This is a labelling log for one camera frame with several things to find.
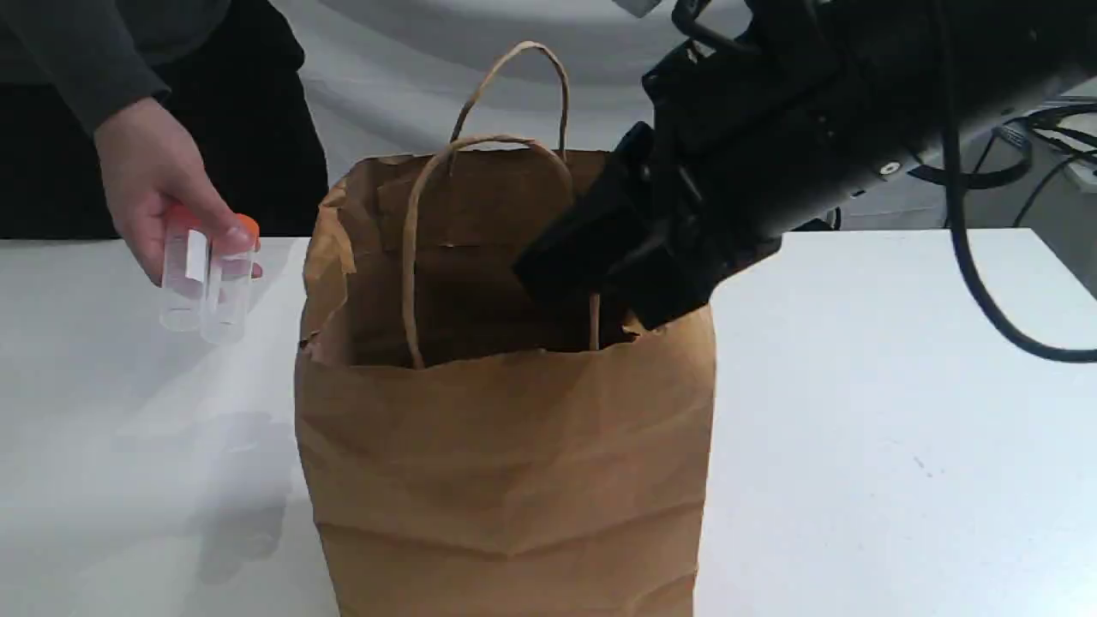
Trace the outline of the dark grey sleeve forearm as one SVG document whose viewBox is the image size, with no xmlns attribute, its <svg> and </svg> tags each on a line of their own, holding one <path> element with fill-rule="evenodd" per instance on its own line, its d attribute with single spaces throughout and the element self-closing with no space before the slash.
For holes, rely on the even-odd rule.
<svg viewBox="0 0 1097 617">
<path fill-rule="evenodd" d="M 4 1 L 3 82 L 50 83 L 88 133 L 166 96 L 157 67 L 224 22 L 228 1 Z"/>
</svg>

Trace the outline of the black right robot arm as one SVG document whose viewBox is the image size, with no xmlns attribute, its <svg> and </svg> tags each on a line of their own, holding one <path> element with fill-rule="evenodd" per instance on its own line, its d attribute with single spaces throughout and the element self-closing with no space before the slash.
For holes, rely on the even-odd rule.
<svg viewBox="0 0 1097 617">
<path fill-rule="evenodd" d="M 1093 1 L 749 1 L 740 35 L 678 1 L 685 42 L 642 83 L 593 184 L 516 261 L 541 303 L 598 293 L 658 328 L 789 231 L 961 135 L 1094 75 Z"/>
</svg>

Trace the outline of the person's bare hand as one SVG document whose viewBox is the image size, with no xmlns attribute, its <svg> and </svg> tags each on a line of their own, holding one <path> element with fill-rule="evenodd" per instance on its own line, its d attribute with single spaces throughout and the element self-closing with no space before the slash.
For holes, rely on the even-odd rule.
<svg viewBox="0 0 1097 617">
<path fill-rule="evenodd" d="M 195 141 L 150 97 L 106 117 L 93 131 L 108 211 L 120 237 L 154 285 L 162 282 L 165 218 L 172 207 L 195 216 L 220 249 L 257 243 L 207 173 Z"/>
</svg>

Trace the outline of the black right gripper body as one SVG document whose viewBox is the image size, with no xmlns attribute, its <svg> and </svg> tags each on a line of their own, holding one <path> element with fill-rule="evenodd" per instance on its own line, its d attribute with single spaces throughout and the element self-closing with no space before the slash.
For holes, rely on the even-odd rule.
<svg viewBox="0 0 1097 617">
<path fill-rule="evenodd" d="M 644 87 L 643 231 L 619 266 L 749 267 L 847 200 L 847 40 L 755 40 L 705 57 L 690 40 Z"/>
</svg>

